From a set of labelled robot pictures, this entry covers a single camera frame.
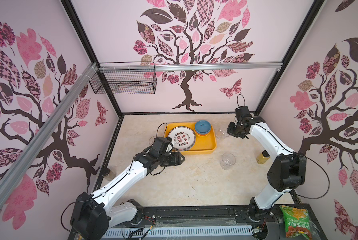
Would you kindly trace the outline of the blue grey bowl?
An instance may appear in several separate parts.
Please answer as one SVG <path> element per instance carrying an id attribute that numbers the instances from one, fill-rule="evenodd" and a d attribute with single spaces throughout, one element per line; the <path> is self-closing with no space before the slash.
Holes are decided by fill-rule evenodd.
<path id="1" fill-rule="evenodd" d="M 209 133 L 212 129 L 212 125 L 206 120 L 200 120 L 195 124 L 195 131 L 200 134 Z"/>

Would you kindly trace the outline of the orange bowl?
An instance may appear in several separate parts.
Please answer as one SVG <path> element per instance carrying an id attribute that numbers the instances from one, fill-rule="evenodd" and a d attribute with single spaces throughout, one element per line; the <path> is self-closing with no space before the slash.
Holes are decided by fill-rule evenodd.
<path id="1" fill-rule="evenodd" d="M 206 137 L 206 136 L 208 136 L 210 134 L 210 132 L 209 133 L 205 133 L 205 134 L 200 134 L 200 133 L 197 133 L 196 132 L 196 135 L 198 136 L 198 137 Z"/>

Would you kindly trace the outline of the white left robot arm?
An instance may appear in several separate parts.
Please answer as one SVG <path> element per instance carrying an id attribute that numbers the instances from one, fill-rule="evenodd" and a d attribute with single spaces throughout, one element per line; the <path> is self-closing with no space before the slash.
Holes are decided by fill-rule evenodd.
<path id="1" fill-rule="evenodd" d="M 70 224 L 84 240 L 99 240 L 106 231 L 122 223 L 138 225 L 144 208 L 135 200 L 116 206 L 134 184 L 162 167 L 180 166 L 185 157 L 175 152 L 170 137 L 154 143 L 133 157 L 131 164 L 108 184 L 91 194 L 80 194 L 74 204 Z"/>

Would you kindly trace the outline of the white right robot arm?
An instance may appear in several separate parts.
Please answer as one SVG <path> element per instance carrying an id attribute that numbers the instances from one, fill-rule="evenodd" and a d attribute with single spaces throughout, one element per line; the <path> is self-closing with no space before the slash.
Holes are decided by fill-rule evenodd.
<path id="1" fill-rule="evenodd" d="M 262 117 L 251 116 L 247 106 L 236 108 L 235 114 L 236 121 L 230 122 L 227 133 L 235 138 L 254 137 L 273 160 L 267 173 L 267 185 L 250 200 L 251 212 L 264 212 L 271 209 L 285 193 L 304 184 L 306 157 L 289 149 Z"/>

